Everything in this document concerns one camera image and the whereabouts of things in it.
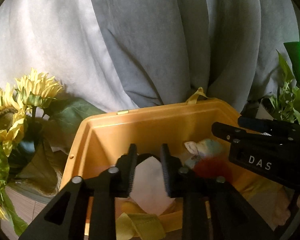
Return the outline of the person right hand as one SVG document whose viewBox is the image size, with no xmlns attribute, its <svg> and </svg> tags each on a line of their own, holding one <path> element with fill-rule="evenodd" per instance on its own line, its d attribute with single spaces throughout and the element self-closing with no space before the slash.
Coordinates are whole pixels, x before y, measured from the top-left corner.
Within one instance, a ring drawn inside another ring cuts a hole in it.
<svg viewBox="0 0 300 240">
<path fill-rule="evenodd" d="M 288 206 L 290 204 L 290 199 L 288 193 L 283 186 L 280 186 L 277 197 L 275 200 L 275 205 L 272 213 L 272 229 L 275 230 L 278 226 L 284 226 L 288 218 L 290 217 L 290 211 Z M 300 196 L 298 196 L 297 206 L 300 210 Z"/>
</svg>

